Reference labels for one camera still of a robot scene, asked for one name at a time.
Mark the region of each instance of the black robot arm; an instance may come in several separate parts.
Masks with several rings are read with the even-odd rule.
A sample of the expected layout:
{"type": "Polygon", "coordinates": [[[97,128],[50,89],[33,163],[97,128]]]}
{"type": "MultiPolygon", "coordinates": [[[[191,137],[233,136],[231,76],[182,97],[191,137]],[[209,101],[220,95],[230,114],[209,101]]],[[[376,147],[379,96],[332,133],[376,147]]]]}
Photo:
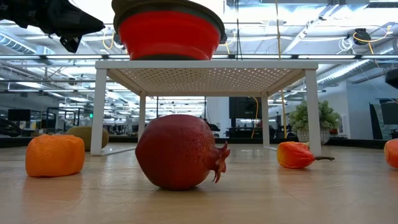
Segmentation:
{"type": "Polygon", "coordinates": [[[36,26],[48,35],[56,34],[72,53],[76,53],[83,35],[104,29],[102,21],[69,0],[0,0],[0,20],[3,19],[25,29],[36,26]]]}

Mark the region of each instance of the red pomegranate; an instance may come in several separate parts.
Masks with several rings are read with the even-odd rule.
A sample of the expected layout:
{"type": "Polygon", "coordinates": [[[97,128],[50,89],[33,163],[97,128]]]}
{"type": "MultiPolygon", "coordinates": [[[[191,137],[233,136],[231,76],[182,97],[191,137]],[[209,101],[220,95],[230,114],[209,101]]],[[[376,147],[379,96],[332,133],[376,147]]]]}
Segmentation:
{"type": "Polygon", "coordinates": [[[203,182],[211,170],[217,183],[221,172],[226,172],[224,160],[229,154],[227,143],[221,149],[215,147],[204,120],[181,114],[152,120],[136,148],[148,179],[169,190],[188,190],[203,182]]]}

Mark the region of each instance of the white planter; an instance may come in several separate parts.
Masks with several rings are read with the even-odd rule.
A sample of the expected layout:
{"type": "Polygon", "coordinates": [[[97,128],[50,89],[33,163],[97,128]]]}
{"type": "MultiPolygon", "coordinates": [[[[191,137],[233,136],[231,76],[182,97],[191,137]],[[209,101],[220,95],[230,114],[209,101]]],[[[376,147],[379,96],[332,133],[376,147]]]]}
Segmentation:
{"type": "MultiPolygon", "coordinates": [[[[297,131],[297,137],[300,142],[309,142],[310,134],[308,130],[299,129],[297,131]]],[[[330,139],[330,132],[328,129],[321,129],[321,144],[326,144],[330,139]]]]}

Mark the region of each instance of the potted plant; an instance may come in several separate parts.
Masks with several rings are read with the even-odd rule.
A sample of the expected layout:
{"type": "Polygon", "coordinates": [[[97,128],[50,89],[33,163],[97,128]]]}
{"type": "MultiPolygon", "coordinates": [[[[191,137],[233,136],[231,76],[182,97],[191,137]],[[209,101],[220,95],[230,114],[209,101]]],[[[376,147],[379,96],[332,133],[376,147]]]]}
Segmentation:
{"type": "MultiPolygon", "coordinates": [[[[340,115],[329,107],[329,102],[319,102],[319,123],[321,129],[321,144],[326,144],[330,138],[330,130],[338,128],[340,115]]],[[[300,142],[309,142],[307,102],[303,101],[290,114],[290,122],[297,133],[300,142]]]]}

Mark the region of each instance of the ceiling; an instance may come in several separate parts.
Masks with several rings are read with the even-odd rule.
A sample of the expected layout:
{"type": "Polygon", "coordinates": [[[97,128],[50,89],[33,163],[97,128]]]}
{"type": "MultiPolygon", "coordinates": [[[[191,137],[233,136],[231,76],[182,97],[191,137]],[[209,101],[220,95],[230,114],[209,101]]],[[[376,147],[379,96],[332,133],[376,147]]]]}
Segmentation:
{"type": "MultiPolygon", "coordinates": [[[[115,30],[112,25],[114,12],[111,7],[111,0],[102,0],[100,4],[97,0],[70,0],[70,2],[106,24],[106,28],[101,32],[83,37],[77,54],[112,55],[126,53],[122,46],[113,43],[112,36],[115,30]]],[[[231,2],[230,0],[195,0],[195,2],[215,11],[225,23],[228,36],[227,46],[220,45],[215,54],[237,54],[237,18],[239,18],[239,22],[241,23],[239,25],[239,34],[243,55],[279,53],[275,4],[261,3],[270,2],[265,0],[242,0],[240,1],[239,13],[237,13],[235,7],[229,4],[231,2]]],[[[392,42],[398,34],[398,26],[396,24],[398,20],[396,17],[398,8],[368,8],[369,1],[346,1],[349,4],[344,5],[328,5],[329,2],[339,2],[328,0],[279,2],[282,2],[282,4],[278,5],[278,18],[280,19],[280,47],[283,54],[371,54],[368,45],[355,45],[349,40],[345,40],[347,35],[353,35],[356,28],[366,28],[366,31],[371,35],[373,40],[380,39],[373,43],[372,47],[376,54],[384,54],[385,52],[380,52],[378,49],[392,42]]],[[[52,35],[49,37],[36,27],[22,29],[13,22],[0,21],[0,35],[6,35],[12,40],[30,49],[36,50],[37,54],[42,54],[42,52],[54,55],[69,54],[59,43],[59,38],[57,36],[52,35]]],[[[2,42],[0,42],[0,53],[4,55],[21,54],[2,42]]],[[[31,60],[7,60],[0,62],[3,67],[3,70],[0,70],[0,78],[4,80],[68,80],[69,78],[74,78],[76,80],[94,80],[96,72],[95,68],[92,66],[93,63],[89,63],[87,60],[70,59],[51,61],[51,63],[65,65],[64,67],[51,66],[51,63],[46,64],[46,62],[31,60]],[[91,66],[74,67],[73,65],[77,63],[88,63],[91,66]]],[[[346,62],[336,61],[335,63],[321,64],[318,74],[327,74],[332,68],[342,63],[346,62]]],[[[288,89],[302,89],[302,83],[303,81],[301,80],[288,89]]],[[[40,83],[40,85],[41,86],[29,86],[18,83],[6,85],[6,83],[3,83],[0,86],[2,86],[2,89],[16,90],[86,90],[86,92],[78,93],[58,92],[52,94],[53,97],[59,98],[60,101],[63,101],[65,96],[69,97],[68,101],[71,103],[86,102],[72,100],[70,97],[92,101],[94,94],[92,90],[95,87],[94,83],[72,83],[72,85],[69,83],[40,83]]],[[[107,89],[125,90],[124,87],[111,82],[107,84],[107,89]]],[[[287,100],[301,100],[302,97],[303,93],[297,93],[294,96],[288,95],[287,100]]],[[[277,100],[279,98],[280,96],[278,95],[273,96],[273,99],[277,100]]],[[[108,100],[109,103],[121,103],[122,106],[115,108],[119,111],[125,109],[123,105],[128,105],[130,103],[131,106],[139,101],[138,97],[130,92],[113,93],[112,96],[108,96],[108,100]]],[[[182,103],[181,106],[175,104],[176,106],[174,106],[174,108],[188,108],[191,106],[190,103],[188,105],[185,104],[186,103],[182,103]]],[[[171,108],[166,107],[164,110],[170,112],[171,108]]],[[[202,108],[198,106],[195,110],[202,110],[202,108]]]]}

